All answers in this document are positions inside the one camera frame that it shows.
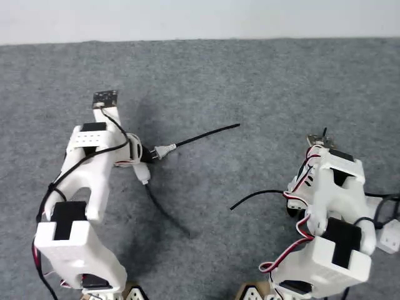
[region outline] white plastic part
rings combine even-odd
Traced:
[[[316,236],[300,251],[292,252],[272,272],[273,283],[284,294],[296,299],[323,298],[343,292],[348,286],[368,280],[371,258],[352,250],[348,268],[332,263],[335,243]],[[279,286],[285,280],[304,281],[312,284],[312,294],[299,294]]]
[[[104,112],[119,124],[116,107],[105,108]],[[96,147],[96,150],[107,149],[125,142],[125,137],[118,127],[106,118],[100,109],[94,109],[96,122],[105,122],[106,130],[82,132],[81,126],[76,126],[72,132],[66,149],[66,157],[60,176],[85,157],[83,147]],[[102,298],[115,300],[126,284],[126,271],[115,255],[104,247],[98,239],[91,223],[99,224],[104,217],[108,196],[109,177],[111,169],[117,161],[129,161],[142,183],[148,182],[150,172],[146,164],[140,162],[138,146],[141,143],[137,136],[128,134],[132,141],[134,157],[130,157],[129,145],[121,149],[98,154],[80,165],[69,174],[57,188],[71,199],[81,188],[89,188],[91,195],[87,202],[85,215],[88,221],[74,221],[68,240],[54,241],[55,222],[40,222],[37,227],[34,244],[46,256],[54,270],[74,289],[82,289],[81,274],[93,274],[109,282],[112,289],[96,290]],[[62,197],[53,192],[44,207],[49,221],[54,205],[63,201]],[[83,289],[82,292],[93,293]]]
[[[311,217],[307,226],[312,234],[321,236],[324,233],[329,215],[335,215],[335,218],[341,216],[351,224],[361,217],[370,216],[364,195],[363,164],[360,160],[349,161],[331,154],[327,148],[318,146],[311,148],[309,157],[300,176],[296,176],[289,183],[288,190],[292,191],[305,175],[312,178],[308,181],[309,185],[301,184],[294,192],[290,192],[290,196],[303,199],[308,204],[307,213]],[[333,169],[350,175],[342,186],[335,183]],[[374,224],[361,221],[358,226],[362,232],[361,252],[371,255],[376,247]]]
[[[174,151],[176,149],[175,144],[171,144],[168,146],[156,146],[154,147],[154,152],[157,154],[158,159],[162,159],[165,155]]]
[[[393,254],[400,247],[400,222],[392,220],[387,223],[377,234],[377,246],[383,251]]]
[[[34,245],[72,288],[82,288],[82,274],[93,274],[107,280],[112,286],[112,289],[97,290],[97,293],[124,290],[127,278],[125,268],[114,253],[101,244],[89,221],[74,221],[68,240],[55,241],[55,230],[56,222],[40,222]]]
[[[132,165],[135,171],[136,177],[142,182],[143,185],[149,183],[150,180],[150,170],[148,165],[144,162]]]

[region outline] red wire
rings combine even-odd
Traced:
[[[290,246],[289,248],[287,248],[284,252],[284,255],[282,255],[281,257],[278,258],[277,261],[271,263],[271,262],[267,262],[265,264],[260,265],[261,268],[263,268],[264,266],[266,266],[266,269],[268,269],[269,267],[271,267],[272,265],[275,265],[272,269],[268,270],[268,271],[261,271],[262,273],[270,273],[273,270],[275,270],[279,264],[286,258],[286,256],[288,256],[293,250],[294,248],[296,248],[298,245],[308,242],[308,241],[312,241],[314,238],[313,237],[308,237],[308,238],[302,238],[299,239],[298,241],[294,242],[292,244],[292,246]]]
[[[285,195],[285,194],[283,194],[283,196],[284,196],[286,199],[299,200],[299,201],[303,202],[306,206],[308,206],[308,204],[307,204],[303,199],[300,199],[300,198],[295,197],[295,196],[288,196],[288,195]]]
[[[313,155],[309,156],[309,157],[306,159],[306,162],[304,163],[304,165],[306,165],[307,162],[308,162],[311,158],[320,158],[320,157],[321,157],[321,155],[319,155],[319,154],[313,154]],[[307,172],[305,173],[305,175],[304,175],[304,176],[300,179],[300,181],[296,184],[296,186],[294,187],[293,191],[291,191],[291,193],[296,192],[296,190],[299,188],[299,186],[303,184],[303,182],[306,180],[307,175],[308,175],[308,173],[310,172],[310,170],[311,170],[311,167],[308,168],[308,170],[307,170]]]

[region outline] gray carpet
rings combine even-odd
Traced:
[[[31,258],[34,216],[94,91],[119,89],[123,126],[152,147],[241,122],[152,166],[166,221],[130,169],[115,169],[104,244],[150,299],[233,299],[298,238],[279,196],[324,126],[364,163],[366,190],[400,183],[400,40],[85,42],[0,47],[0,278],[4,299],[50,299]],[[81,193],[81,199],[87,194]],[[399,254],[373,254],[348,299],[399,299]],[[58,287],[60,299],[79,293]]]

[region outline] power cord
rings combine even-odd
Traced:
[[[350,290],[350,287],[347,287],[347,288],[344,290],[341,300],[346,300],[346,299],[347,299],[348,294],[349,294],[349,290]]]
[[[162,159],[168,153],[170,153],[171,151],[174,151],[178,147],[181,147],[181,146],[183,146],[185,144],[189,144],[191,142],[197,141],[198,139],[205,138],[206,136],[210,136],[212,134],[219,133],[219,132],[224,131],[224,130],[236,128],[236,127],[239,127],[239,126],[240,126],[240,123],[237,123],[237,124],[233,124],[233,125],[230,125],[230,126],[218,128],[218,129],[215,129],[215,130],[200,134],[200,135],[192,137],[190,139],[185,139],[184,141],[177,142],[176,144],[171,144],[171,145],[168,145],[168,146],[156,146],[156,147],[154,147],[154,150],[151,151],[151,154],[153,155],[152,158],[153,159],[156,159],[156,158]]]
[[[171,222],[174,226],[179,228],[185,235],[190,236],[190,231],[185,228],[184,226],[180,225],[180,223],[174,219],[166,210],[161,206],[161,204],[158,202],[157,198],[154,196],[154,194],[151,192],[149,184],[145,184],[144,187],[146,188],[147,195],[151,199],[151,201],[154,203],[154,205],[158,208],[160,213],[169,221]]]
[[[254,193],[252,193],[252,194],[250,194],[250,195],[244,197],[243,199],[241,199],[240,201],[238,201],[236,204],[232,205],[231,208],[229,208],[229,209],[233,211],[235,208],[237,208],[237,207],[238,207],[240,204],[242,204],[244,201],[246,201],[246,200],[248,200],[248,199],[250,199],[250,198],[252,198],[252,197],[254,197],[254,196],[260,195],[260,194],[269,194],[269,193],[283,194],[283,191],[280,191],[280,190],[278,190],[278,189],[267,189],[267,190],[265,190],[265,191],[254,192]]]

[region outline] black wire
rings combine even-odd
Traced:
[[[361,221],[370,221],[370,222],[374,223],[374,225],[375,225],[374,219],[371,219],[370,217],[360,217],[359,219],[357,219],[356,222],[353,223],[353,225],[357,225]]]
[[[112,117],[110,117],[107,114],[105,114],[103,109],[101,109],[101,112],[106,118],[108,118],[112,123],[114,123],[115,126],[117,126],[117,128],[122,132],[122,134],[124,135],[124,137],[126,139],[125,142],[123,142],[122,144],[120,144],[118,146],[114,146],[114,147],[110,147],[110,148],[103,149],[103,150],[100,150],[100,151],[96,151],[94,153],[91,153],[91,154],[85,156],[80,161],[78,161],[75,165],[73,165],[70,169],[68,169],[64,174],[62,174],[61,176],[57,177],[56,180],[54,180],[51,184],[49,184],[49,186],[47,187],[47,192],[45,193],[45,195],[44,195],[44,197],[42,199],[42,202],[40,203],[39,211],[37,212],[37,215],[36,215],[36,224],[40,223],[40,221],[42,219],[42,213],[44,211],[44,207],[45,207],[46,202],[49,199],[49,196],[51,195],[52,192],[56,191],[66,201],[65,195],[57,188],[57,186],[64,179],[66,179],[68,175],[70,175],[73,171],[75,171],[85,161],[93,158],[94,156],[121,149],[121,148],[125,147],[129,143],[130,140],[128,138],[128,135],[126,134],[126,131]],[[34,251],[34,244],[32,242],[32,255],[34,256],[34,252],[33,251]],[[44,278],[44,275],[43,275],[43,272],[42,272],[42,267],[41,267],[41,253],[40,253],[40,251],[38,249],[36,250],[36,252],[37,252],[37,260],[39,262],[39,265],[36,266],[37,273],[39,274],[39,277],[40,277],[41,281],[44,283],[44,285],[47,287],[47,289],[49,290],[49,292],[53,296],[54,300],[58,300],[57,296],[56,296],[56,293],[54,292],[52,287],[49,285],[49,283]]]
[[[365,192],[365,196],[369,196],[369,197],[379,197],[379,198],[385,198],[390,196],[391,194],[373,194],[371,192]]]
[[[346,300],[346,298],[348,297],[348,294],[349,294],[349,290],[350,290],[350,287],[347,287],[347,288],[344,290],[341,300]]]
[[[230,210],[234,210],[235,208],[237,208],[240,204],[242,204],[244,201],[246,201],[247,199],[250,199],[251,197],[260,195],[260,194],[267,194],[267,193],[278,193],[278,194],[283,194],[283,191],[280,191],[278,189],[267,189],[265,191],[258,191],[258,192],[254,192],[246,197],[244,197],[243,199],[241,199],[239,202],[237,202],[236,204],[232,205]]]
[[[58,188],[54,188],[54,192],[59,193],[59,195],[62,197],[62,199],[64,200],[64,202],[67,202],[67,197],[64,195],[64,193],[62,191],[60,191]]]
[[[382,209],[383,205],[384,205],[386,202],[390,201],[390,200],[391,200],[391,199],[390,199],[389,196],[388,196],[388,197],[385,197],[385,198],[377,205],[377,208],[376,208],[376,211],[375,211],[375,216],[374,216],[374,224],[375,224],[375,228],[376,228],[376,229],[382,229],[384,225],[386,225],[388,222],[392,221],[392,219],[387,220],[387,221],[385,221],[385,222],[379,222],[379,221],[378,221],[379,215],[380,215],[380,213],[381,213],[381,209]]]
[[[35,257],[34,249],[35,249],[35,248],[34,248],[34,239],[33,239],[33,240],[32,240],[32,255],[33,255],[33,257]],[[52,298],[53,298],[54,300],[58,300],[57,295],[56,295],[56,293],[54,292],[53,288],[50,286],[50,284],[48,283],[48,281],[46,280],[46,278],[44,278],[43,270],[42,270],[42,257],[41,257],[41,253],[40,253],[38,250],[37,250],[36,259],[37,259],[37,264],[36,264],[36,261],[35,261],[35,268],[36,268],[37,273],[39,274],[40,280],[41,280],[41,281],[43,282],[43,284],[47,287],[47,289],[49,290],[49,292],[50,292]]]
[[[230,125],[230,126],[226,126],[226,127],[222,127],[222,128],[219,128],[219,129],[215,129],[213,131],[209,131],[209,132],[200,134],[199,136],[192,137],[191,139],[186,139],[184,141],[178,142],[175,145],[176,145],[176,147],[180,147],[182,145],[197,141],[198,139],[204,138],[204,137],[209,136],[211,134],[219,133],[221,131],[224,131],[224,130],[227,130],[227,129],[236,128],[236,127],[239,127],[239,126],[240,126],[240,123],[237,123],[237,124],[233,124],[233,125]]]
[[[184,226],[180,225],[180,223],[174,219],[168,212],[165,211],[165,209],[161,206],[161,204],[158,202],[157,198],[153,195],[153,193],[150,190],[149,184],[145,184],[144,187],[146,188],[147,195],[151,199],[151,201],[154,203],[154,205],[158,208],[160,213],[173,225],[175,225],[177,228],[179,228],[185,235],[190,236],[190,231],[185,228]]]

